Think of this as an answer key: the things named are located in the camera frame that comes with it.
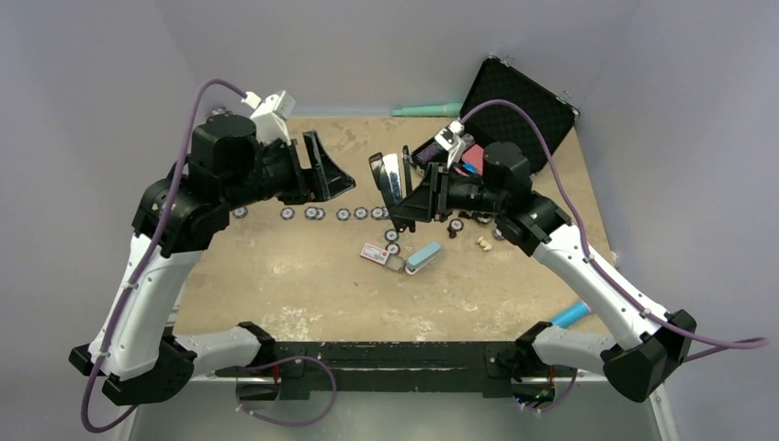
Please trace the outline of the black poker chip case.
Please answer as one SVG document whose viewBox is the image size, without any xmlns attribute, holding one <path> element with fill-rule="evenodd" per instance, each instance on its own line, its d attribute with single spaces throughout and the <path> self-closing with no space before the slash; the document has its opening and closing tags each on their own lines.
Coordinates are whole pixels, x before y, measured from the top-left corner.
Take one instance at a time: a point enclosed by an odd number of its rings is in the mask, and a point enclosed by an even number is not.
<svg viewBox="0 0 779 441">
<path fill-rule="evenodd" d="M 555 95 L 508 62 L 491 55 L 480 65 L 460 110 L 454 114 L 464 121 L 464 132 L 485 147 L 495 141 L 518 145 L 531 164 L 533 174 L 548 164 L 540 141 L 530 124 L 517 111 L 505 105 L 474 109 L 488 101 L 503 100 L 521 108 L 540 130 L 548 151 L 554 153 L 578 119 L 579 110 Z"/>
</svg>

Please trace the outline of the poker chip near box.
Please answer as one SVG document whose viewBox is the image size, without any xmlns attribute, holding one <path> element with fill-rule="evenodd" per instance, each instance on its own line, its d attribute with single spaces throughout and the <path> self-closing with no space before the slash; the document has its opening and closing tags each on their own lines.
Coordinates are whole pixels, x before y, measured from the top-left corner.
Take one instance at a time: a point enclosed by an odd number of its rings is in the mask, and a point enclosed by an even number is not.
<svg viewBox="0 0 779 441">
<path fill-rule="evenodd" d="M 390 254 L 399 254 L 400 253 L 400 246 L 397 243 L 388 243 L 385 247 L 385 249 Z"/>
</svg>

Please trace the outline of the blue pen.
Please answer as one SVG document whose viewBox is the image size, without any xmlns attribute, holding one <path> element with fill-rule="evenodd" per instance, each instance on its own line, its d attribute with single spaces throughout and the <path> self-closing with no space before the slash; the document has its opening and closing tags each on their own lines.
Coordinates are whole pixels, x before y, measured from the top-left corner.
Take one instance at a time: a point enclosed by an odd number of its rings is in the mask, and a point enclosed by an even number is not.
<svg viewBox="0 0 779 441">
<path fill-rule="evenodd" d="M 591 312 L 591 308 L 585 302 L 577 301 L 564 311 L 559 312 L 557 315 L 552 317 L 549 322 L 560 328 L 569 328 L 576 322 L 579 322 L 580 320 L 589 316 Z"/>
</svg>

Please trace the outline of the pink card deck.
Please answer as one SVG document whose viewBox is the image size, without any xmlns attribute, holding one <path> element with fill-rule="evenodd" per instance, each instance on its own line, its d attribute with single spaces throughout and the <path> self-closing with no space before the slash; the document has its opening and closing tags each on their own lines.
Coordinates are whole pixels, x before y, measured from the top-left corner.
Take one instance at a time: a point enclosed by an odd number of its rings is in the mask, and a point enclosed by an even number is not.
<svg viewBox="0 0 779 441">
<path fill-rule="evenodd" d="M 484 149 L 478 144 L 469 147 L 461 157 L 463 168 L 473 175 L 483 174 Z"/>
</svg>

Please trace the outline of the poker chip above box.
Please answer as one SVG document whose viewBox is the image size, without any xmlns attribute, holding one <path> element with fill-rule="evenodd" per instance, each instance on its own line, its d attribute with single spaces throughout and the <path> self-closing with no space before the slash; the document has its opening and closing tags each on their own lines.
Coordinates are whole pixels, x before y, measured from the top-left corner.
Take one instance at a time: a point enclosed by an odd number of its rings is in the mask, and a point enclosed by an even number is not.
<svg viewBox="0 0 779 441">
<path fill-rule="evenodd" d="M 387 243 L 396 243 L 400 239 L 400 234 L 394 229 L 384 231 L 384 239 Z"/>
</svg>

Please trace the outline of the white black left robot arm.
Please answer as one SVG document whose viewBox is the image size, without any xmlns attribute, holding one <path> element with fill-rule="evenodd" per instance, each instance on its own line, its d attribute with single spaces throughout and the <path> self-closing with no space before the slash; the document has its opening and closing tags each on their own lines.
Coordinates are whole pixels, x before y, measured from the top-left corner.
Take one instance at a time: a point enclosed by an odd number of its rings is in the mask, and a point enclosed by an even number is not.
<svg viewBox="0 0 779 441">
<path fill-rule="evenodd" d="M 187 172 L 171 172 L 146 189 L 112 312 L 96 339 L 69 356 L 81 373 L 104 378 L 102 391 L 112 403 L 166 401 L 192 378 L 223 369 L 253 376 L 271 369 L 275 341 L 258 325 L 177 335 L 172 315 L 193 267 L 236 209 L 269 199 L 288 206 L 325 202 L 355 186 L 315 131 L 303 141 L 309 168 L 300 165 L 294 141 L 262 142 L 248 118 L 214 116 L 192 132 Z"/>
</svg>

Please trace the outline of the cream chess piece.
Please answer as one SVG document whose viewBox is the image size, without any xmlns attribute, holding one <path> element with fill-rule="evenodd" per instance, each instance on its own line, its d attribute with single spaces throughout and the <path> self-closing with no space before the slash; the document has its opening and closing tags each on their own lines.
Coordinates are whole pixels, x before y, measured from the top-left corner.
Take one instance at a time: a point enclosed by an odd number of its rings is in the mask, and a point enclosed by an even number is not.
<svg viewBox="0 0 779 441">
<path fill-rule="evenodd" d="M 476 244 L 477 244 L 477 245 L 478 245 L 478 246 L 479 246 L 479 247 L 480 247 L 480 248 L 481 248 L 481 249 L 482 249 L 484 252 L 488 252 L 488 251 L 490 251 L 490 250 L 492 249 L 492 245 L 491 245 L 491 243 L 490 243 L 489 241 L 487 241 L 487 240 L 486 240 L 484 237 L 480 237 L 480 238 L 479 238 L 479 239 L 476 241 Z"/>
</svg>

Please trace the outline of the mint green tube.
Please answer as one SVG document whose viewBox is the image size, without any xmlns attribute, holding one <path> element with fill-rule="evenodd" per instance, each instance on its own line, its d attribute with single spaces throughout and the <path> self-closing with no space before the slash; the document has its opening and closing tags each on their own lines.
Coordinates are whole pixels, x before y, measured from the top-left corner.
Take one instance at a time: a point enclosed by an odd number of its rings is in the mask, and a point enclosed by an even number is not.
<svg viewBox="0 0 779 441">
<path fill-rule="evenodd" d="M 459 115 L 461 109 L 461 103 L 400 107 L 393 109 L 391 116 L 397 118 L 453 118 Z"/>
</svg>

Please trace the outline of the poker chip row right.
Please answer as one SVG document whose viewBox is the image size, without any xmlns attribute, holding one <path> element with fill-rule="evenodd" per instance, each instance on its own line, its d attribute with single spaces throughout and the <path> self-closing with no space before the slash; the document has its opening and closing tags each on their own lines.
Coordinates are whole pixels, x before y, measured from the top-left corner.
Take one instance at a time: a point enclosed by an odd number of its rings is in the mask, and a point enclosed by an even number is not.
<svg viewBox="0 0 779 441">
<path fill-rule="evenodd" d="M 293 208 L 283 208 L 279 216 L 284 221 L 290 221 L 296 216 Z M 303 210 L 303 216 L 309 221 L 322 221 L 326 216 L 326 211 L 320 207 L 309 206 Z M 377 206 L 372 209 L 366 207 L 356 207 L 354 209 L 340 208 L 335 212 L 335 218 L 338 221 L 367 220 L 383 221 L 390 218 L 389 210 L 383 206 Z"/>
</svg>

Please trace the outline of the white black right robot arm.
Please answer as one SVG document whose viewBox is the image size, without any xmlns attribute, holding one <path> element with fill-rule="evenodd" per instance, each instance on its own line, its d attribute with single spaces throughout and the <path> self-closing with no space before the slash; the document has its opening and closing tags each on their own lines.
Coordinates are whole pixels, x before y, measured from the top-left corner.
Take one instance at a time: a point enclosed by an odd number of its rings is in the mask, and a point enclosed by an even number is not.
<svg viewBox="0 0 779 441">
<path fill-rule="evenodd" d="M 397 162 L 381 153 L 368 160 L 397 229 L 445 221 L 454 210 L 489 213 L 507 242 L 564 281 L 609 331 L 579 333 L 538 322 L 516 339 L 506 359 L 512 370 L 536 374 L 553 365 L 585 370 L 604 376 L 623 397 L 643 402 L 685 361 L 694 318 L 684 310 L 667 311 L 596 253 L 570 214 L 533 190 L 530 163 L 517 145 L 488 145 L 480 176 L 430 163 L 406 195 L 390 169 Z"/>
</svg>

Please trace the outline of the aluminium frame rail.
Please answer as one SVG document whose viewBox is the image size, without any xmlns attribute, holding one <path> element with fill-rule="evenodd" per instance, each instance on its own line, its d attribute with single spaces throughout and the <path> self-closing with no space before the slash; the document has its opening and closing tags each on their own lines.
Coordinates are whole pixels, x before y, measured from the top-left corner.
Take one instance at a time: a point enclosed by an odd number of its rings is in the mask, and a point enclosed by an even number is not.
<svg viewBox="0 0 779 441">
<path fill-rule="evenodd" d="M 167 345 L 105 393 L 128 440 L 674 440 L 662 390 L 526 362 L 504 342 L 269 342 L 249 367 Z"/>
</svg>

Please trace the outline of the black stapler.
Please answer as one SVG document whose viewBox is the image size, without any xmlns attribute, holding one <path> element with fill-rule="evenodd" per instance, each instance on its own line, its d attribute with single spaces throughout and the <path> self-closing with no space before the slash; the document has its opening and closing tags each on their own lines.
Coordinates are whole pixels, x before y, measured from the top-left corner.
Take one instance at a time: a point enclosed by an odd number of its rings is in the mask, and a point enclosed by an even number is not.
<svg viewBox="0 0 779 441">
<path fill-rule="evenodd" d="M 368 164 L 375 185 L 388 209 L 397 206 L 413 190 L 412 157 L 407 146 L 401 154 L 374 153 Z"/>
</svg>

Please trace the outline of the light blue stapler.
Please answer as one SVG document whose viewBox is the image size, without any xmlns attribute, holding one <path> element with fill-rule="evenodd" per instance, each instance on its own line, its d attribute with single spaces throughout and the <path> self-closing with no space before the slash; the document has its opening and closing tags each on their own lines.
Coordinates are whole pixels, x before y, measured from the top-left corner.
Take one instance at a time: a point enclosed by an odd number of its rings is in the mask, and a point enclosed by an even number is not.
<svg viewBox="0 0 779 441">
<path fill-rule="evenodd" d="M 432 262 L 441 252 L 442 244 L 440 242 L 431 242 L 425 245 L 406 259 L 405 272 L 413 276 Z"/>
</svg>

